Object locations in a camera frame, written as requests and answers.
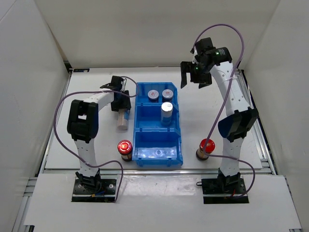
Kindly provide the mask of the silver-lid blue-label bottle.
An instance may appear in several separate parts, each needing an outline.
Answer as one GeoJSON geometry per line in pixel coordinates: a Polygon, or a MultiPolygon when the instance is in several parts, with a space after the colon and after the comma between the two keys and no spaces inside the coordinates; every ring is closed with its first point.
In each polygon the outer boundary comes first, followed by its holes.
{"type": "Polygon", "coordinates": [[[173,113],[173,104],[170,102],[164,102],[161,105],[161,124],[168,126],[171,123],[173,113]]]}
{"type": "Polygon", "coordinates": [[[117,129],[120,131],[126,131],[128,129],[128,120],[129,120],[128,109],[120,109],[118,111],[118,120],[117,120],[117,129]]]}

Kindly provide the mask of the white-lid spice jar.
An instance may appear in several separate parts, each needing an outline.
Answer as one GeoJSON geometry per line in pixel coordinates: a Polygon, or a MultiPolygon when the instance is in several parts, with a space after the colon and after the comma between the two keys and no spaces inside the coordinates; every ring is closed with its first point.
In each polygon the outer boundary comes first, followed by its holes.
{"type": "Polygon", "coordinates": [[[158,102],[159,92],[155,89],[151,89],[150,91],[148,91],[147,97],[149,102],[158,102]]]}
{"type": "Polygon", "coordinates": [[[162,102],[172,102],[174,93],[171,89],[164,89],[162,91],[162,102]]]}

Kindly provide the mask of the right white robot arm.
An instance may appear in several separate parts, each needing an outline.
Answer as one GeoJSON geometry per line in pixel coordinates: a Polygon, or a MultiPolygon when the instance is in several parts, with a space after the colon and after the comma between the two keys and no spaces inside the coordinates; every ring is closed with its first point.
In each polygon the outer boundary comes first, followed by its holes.
{"type": "Polygon", "coordinates": [[[217,188],[222,193],[228,193],[240,182],[238,160],[241,145],[258,118],[258,111],[246,101],[226,47],[216,48],[211,38],[205,38],[194,45],[192,53],[192,61],[181,62],[181,87],[187,85],[187,74],[199,88],[211,85],[214,80],[224,100],[226,117],[216,122],[223,138],[223,158],[217,188]]]}

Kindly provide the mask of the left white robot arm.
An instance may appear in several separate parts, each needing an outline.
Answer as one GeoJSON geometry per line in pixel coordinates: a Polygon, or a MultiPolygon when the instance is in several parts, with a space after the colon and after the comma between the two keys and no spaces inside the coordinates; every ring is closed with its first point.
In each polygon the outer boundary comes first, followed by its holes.
{"type": "Polygon", "coordinates": [[[70,106],[67,131],[77,147],[80,170],[76,173],[80,185],[90,193],[101,191],[99,167],[96,161],[94,138],[99,129],[99,112],[106,105],[118,113],[118,129],[126,130],[131,109],[126,79],[113,76],[110,83],[102,85],[100,92],[84,100],[73,100],[70,106]]]}

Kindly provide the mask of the left red-lid sauce jar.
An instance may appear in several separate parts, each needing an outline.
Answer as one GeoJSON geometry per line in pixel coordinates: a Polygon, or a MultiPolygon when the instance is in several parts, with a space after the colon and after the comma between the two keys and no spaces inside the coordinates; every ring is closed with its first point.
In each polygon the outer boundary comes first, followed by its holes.
{"type": "Polygon", "coordinates": [[[129,140],[121,140],[117,145],[118,152],[122,160],[126,162],[132,161],[132,143],[129,140]]]}

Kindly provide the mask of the red-lid sauce jar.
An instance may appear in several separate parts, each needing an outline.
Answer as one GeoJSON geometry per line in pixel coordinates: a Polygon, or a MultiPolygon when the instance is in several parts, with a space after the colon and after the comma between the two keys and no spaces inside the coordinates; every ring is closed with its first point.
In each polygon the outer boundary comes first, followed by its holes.
{"type": "Polygon", "coordinates": [[[129,140],[121,140],[117,145],[118,152],[122,160],[126,162],[132,161],[132,143],[129,140]]]}
{"type": "Polygon", "coordinates": [[[207,160],[209,155],[215,150],[215,142],[211,139],[203,139],[199,148],[196,151],[196,157],[198,160],[207,160]]]}

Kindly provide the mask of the near blue storage bin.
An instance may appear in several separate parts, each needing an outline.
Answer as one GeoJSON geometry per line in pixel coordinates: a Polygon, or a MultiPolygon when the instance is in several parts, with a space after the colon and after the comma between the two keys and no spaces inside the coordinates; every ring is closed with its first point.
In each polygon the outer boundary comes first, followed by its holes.
{"type": "Polygon", "coordinates": [[[182,166],[181,133],[174,129],[135,131],[132,160],[140,167],[182,166]]]}

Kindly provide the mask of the left black logo label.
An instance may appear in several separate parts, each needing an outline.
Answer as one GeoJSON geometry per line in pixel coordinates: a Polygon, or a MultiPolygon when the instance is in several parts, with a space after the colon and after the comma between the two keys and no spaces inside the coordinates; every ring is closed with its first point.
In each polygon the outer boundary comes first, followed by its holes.
{"type": "Polygon", "coordinates": [[[85,69],[74,69],[73,70],[73,72],[74,73],[88,73],[88,72],[90,72],[90,69],[88,69],[88,68],[85,68],[85,69]]]}

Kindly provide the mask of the right red-lid sauce jar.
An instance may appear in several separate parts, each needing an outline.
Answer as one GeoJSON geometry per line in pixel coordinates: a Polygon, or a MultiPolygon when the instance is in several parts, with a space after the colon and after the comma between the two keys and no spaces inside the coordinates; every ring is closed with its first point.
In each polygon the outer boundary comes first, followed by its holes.
{"type": "Polygon", "coordinates": [[[203,139],[199,148],[196,151],[196,157],[198,160],[207,160],[209,155],[215,150],[215,142],[211,139],[203,139]]]}

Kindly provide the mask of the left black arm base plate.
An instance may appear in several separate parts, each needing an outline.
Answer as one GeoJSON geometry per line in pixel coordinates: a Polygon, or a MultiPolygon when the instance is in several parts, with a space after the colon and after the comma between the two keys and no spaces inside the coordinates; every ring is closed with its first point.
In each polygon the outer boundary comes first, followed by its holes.
{"type": "Polygon", "coordinates": [[[102,179],[100,175],[75,179],[72,202],[112,203],[116,197],[116,179],[102,179]]]}

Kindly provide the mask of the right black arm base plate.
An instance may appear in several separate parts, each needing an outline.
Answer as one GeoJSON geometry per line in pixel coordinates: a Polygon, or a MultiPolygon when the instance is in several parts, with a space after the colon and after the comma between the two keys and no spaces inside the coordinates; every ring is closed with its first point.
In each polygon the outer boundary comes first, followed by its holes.
{"type": "Polygon", "coordinates": [[[246,186],[243,178],[239,183],[227,190],[222,190],[217,178],[204,178],[196,182],[197,187],[202,188],[204,204],[247,204],[249,199],[247,194],[240,197],[246,192],[246,186]]]}

